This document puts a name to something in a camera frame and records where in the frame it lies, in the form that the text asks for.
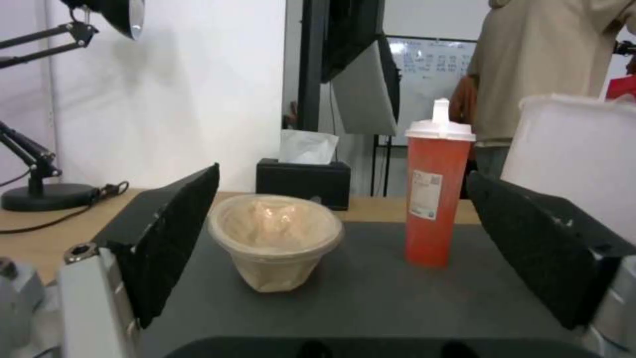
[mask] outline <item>wooden desk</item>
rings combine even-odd
[[[0,256],[29,262],[38,269],[44,282],[50,282],[62,264],[62,255],[71,246],[90,241],[117,213],[141,190],[131,189],[97,205],[90,211],[67,222],[34,231],[32,233],[0,235]],[[217,194],[214,204],[238,193]],[[30,227],[55,220],[74,210],[46,213],[15,213],[0,210],[0,229]],[[349,211],[337,211],[336,215],[349,222],[405,222],[404,198],[353,197]],[[479,218],[470,201],[461,201],[455,219],[458,224],[478,224]]]

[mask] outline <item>red object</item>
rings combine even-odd
[[[406,259],[448,265],[469,141],[409,138]]]
[[[623,94],[632,94],[636,97],[636,76],[615,78],[609,82],[607,99],[617,99]]]

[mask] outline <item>tissue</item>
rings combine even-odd
[[[327,165],[331,163],[337,145],[338,137],[331,134],[283,129],[279,162]]]

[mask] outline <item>lamp arm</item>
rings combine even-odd
[[[31,170],[32,175],[39,178],[49,178],[62,174],[62,171],[52,164],[55,159],[53,152],[18,131],[9,128],[2,121],[0,121],[0,143],[22,159],[24,164]]]
[[[65,34],[65,33],[71,34],[74,40],[73,43],[69,43],[67,45],[62,45],[62,46],[54,47],[54,48],[47,48],[46,50],[34,52],[32,54],[0,59],[0,69],[14,66],[17,64],[25,64],[29,61],[61,54],[62,52],[75,50],[76,48],[87,47],[88,44],[90,43],[90,40],[93,38],[93,35],[97,34],[98,32],[99,30],[97,30],[93,25],[80,22],[80,21],[74,21],[68,24],[59,25],[57,27],[54,27],[53,29],[47,29],[44,31],[34,32],[32,34],[28,34],[25,36],[20,36],[17,38],[0,41],[0,50],[3,50],[5,48],[9,48],[9,47],[17,46],[17,45],[23,45],[25,43],[29,43],[29,42],[37,41],[39,39],[49,38],[52,36]]]

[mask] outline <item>paper bowl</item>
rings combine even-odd
[[[258,292],[299,287],[343,236],[342,222],[329,209],[285,196],[227,199],[212,209],[207,228]]]

